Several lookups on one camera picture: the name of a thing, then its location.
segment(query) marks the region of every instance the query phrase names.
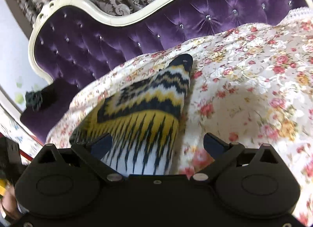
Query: screw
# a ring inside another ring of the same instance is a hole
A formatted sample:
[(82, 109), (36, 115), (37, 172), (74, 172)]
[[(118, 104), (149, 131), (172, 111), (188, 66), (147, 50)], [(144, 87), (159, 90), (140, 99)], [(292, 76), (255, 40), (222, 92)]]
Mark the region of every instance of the screw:
[(33, 227), (33, 225), (29, 222), (23, 224), (23, 227)]
[(123, 177), (122, 175), (118, 173), (112, 173), (112, 174), (109, 174), (106, 178), (111, 182), (117, 182), (117, 181), (121, 181)]
[(209, 176), (205, 173), (196, 173), (192, 177), (196, 181), (206, 181), (209, 178)]

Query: purple sofa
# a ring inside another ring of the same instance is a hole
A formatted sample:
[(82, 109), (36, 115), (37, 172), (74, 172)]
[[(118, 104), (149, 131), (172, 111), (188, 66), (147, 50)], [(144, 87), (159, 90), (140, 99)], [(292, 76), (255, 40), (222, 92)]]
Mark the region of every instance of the purple sofa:
[(278, 24), (305, 0), (173, 0), (147, 18), (123, 27), (104, 25), (74, 6), (58, 9), (41, 27), (34, 45), (37, 64), (53, 78), (45, 90), (57, 100), (21, 121), (42, 142), (83, 87), (143, 53), (252, 22)]

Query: yellow and black patterned cloth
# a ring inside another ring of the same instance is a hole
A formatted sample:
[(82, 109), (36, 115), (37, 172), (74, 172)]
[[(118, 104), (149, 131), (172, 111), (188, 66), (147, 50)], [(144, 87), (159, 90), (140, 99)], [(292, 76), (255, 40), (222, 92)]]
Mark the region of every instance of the yellow and black patterned cloth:
[(102, 161), (123, 175), (168, 174), (192, 57), (177, 56), (167, 68), (102, 100), (74, 130), (70, 143), (87, 145), (109, 133)]

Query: triangular cutout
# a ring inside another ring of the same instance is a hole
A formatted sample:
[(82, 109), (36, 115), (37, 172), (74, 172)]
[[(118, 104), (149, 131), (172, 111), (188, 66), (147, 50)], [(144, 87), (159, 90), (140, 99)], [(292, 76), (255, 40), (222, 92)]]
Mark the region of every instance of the triangular cutout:
[(260, 159), (262, 162), (268, 162), (268, 163), (278, 163), (276, 158), (273, 156), (272, 152), (270, 149), (264, 150), (264, 153)]
[(44, 155), (39, 159), (39, 163), (48, 163), (48, 162), (55, 162), (55, 158), (51, 150), (47, 150)]

